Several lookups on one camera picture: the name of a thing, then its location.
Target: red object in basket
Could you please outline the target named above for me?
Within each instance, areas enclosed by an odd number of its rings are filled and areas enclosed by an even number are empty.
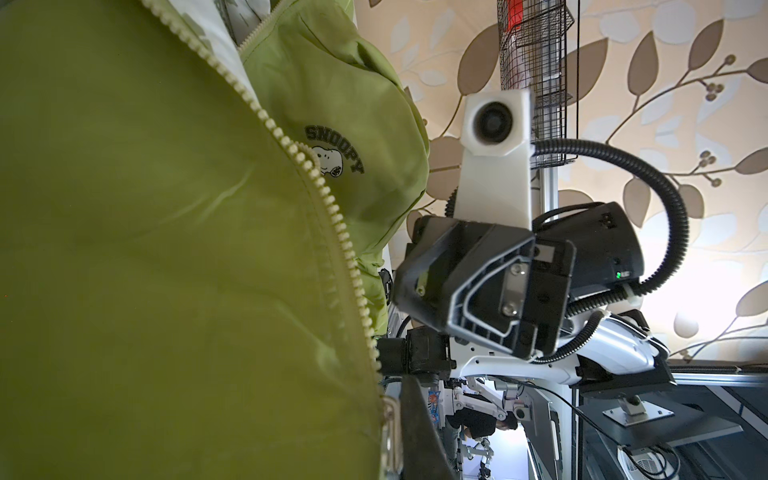
[[[510,0],[507,3],[507,33],[516,30],[523,22],[523,0]]]

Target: green fabric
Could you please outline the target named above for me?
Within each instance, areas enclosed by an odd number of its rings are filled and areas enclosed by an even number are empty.
[[[382,248],[424,193],[429,139],[394,69],[359,36],[347,5],[283,0],[240,56],[262,105],[292,139],[326,154],[342,150],[331,143],[336,132],[354,149],[341,175],[325,178],[359,256],[376,333],[383,334],[386,301],[376,270]],[[320,128],[330,130],[328,138]]]
[[[336,234],[232,87],[135,0],[0,45],[0,478],[377,478]]]

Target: floral wallpaper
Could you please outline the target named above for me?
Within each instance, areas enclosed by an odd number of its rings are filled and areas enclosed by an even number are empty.
[[[580,31],[568,31],[563,59],[568,136],[653,164],[678,186],[689,211],[687,261],[642,306],[654,331],[680,350],[676,359],[768,361],[764,3],[567,0],[581,17]],[[362,35],[408,87],[432,139],[428,195],[389,244],[396,268],[409,226],[420,215],[442,214],[458,183],[461,121],[454,119],[463,115],[463,97],[500,87],[496,2],[356,0],[356,15]],[[558,176],[561,205],[594,199],[624,206],[652,273],[666,247],[667,220],[650,189],[589,158],[560,167]]]

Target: camera lens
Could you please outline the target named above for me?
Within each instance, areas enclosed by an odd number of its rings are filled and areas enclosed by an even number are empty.
[[[475,132],[481,140],[490,144],[500,144],[511,130],[512,112],[501,102],[485,105],[475,118]]]

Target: black wire mesh basket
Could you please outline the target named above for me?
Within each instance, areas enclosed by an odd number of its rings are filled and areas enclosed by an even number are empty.
[[[566,105],[571,97],[566,90],[569,72],[564,68],[566,32],[574,24],[565,0],[498,0],[497,6],[502,90],[531,91],[533,140],[565,138]],[[539,155],[531,159],[531,169],[559,167],[573,160],[565,154]]]

